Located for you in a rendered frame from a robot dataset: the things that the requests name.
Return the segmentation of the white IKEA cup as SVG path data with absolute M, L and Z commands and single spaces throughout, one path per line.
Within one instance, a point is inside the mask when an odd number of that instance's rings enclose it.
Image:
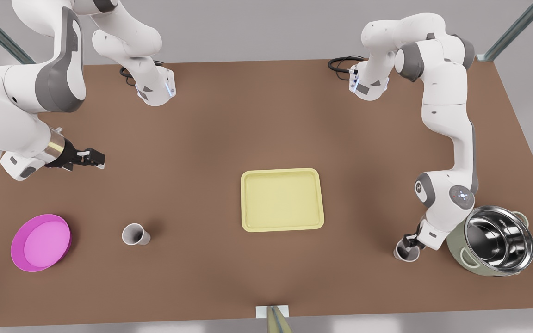
M 393 250 L 394 257 L 397 260 L 404 261 L 406 263 L 415 262 L 417 259 L 419 259 L 420 253 L 420 246 L 411 240 L 398 241 Z
M 131 223 L 123 229 L 121 239 L 126 245 L 147 245 L 150 234 L 139 223 Z

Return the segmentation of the pale yellow tray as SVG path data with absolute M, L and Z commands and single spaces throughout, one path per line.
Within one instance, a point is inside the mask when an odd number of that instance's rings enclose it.
M 241 176 L 241 225 L 250 233 L 320 229 L 319 173 L 313 168 L 246 171 Z

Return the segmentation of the green pot with steel interior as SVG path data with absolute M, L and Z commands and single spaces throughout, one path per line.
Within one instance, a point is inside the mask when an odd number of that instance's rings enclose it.
M 529 221 L 519 211 L 480 206 L 447 236 L 453 258 L 464 269 L 487 277 L 518 275 L 533 261 Z

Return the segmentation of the pink bowl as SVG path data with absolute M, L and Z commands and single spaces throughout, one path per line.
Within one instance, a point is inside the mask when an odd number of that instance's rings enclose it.
M 61 261 L 72 244 L 72 233 L 65 219 L 44 214 L 31 218 L 13 237 L 10 255 L 17 268 L 25 272 L 46 270 Z

